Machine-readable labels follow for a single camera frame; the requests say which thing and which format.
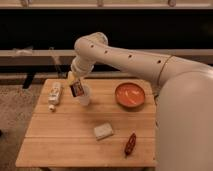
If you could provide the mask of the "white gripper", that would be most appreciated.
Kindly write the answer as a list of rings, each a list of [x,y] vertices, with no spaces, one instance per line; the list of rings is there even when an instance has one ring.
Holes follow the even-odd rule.
[[[69,86],[74,86],[77,77],[88,75],[94,68],[94,62],[82,57],[75,57],[71,64],[71,70],[68,72],[67,82]]]

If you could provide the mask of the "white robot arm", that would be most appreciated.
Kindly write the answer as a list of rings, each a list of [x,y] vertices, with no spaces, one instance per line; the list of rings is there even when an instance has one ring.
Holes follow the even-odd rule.
[[[71,70],[89,74],[97,62],[160,87],[156,108],[156,171],[213,171],[213,67],[108,45],[102,32],[78,38]]]

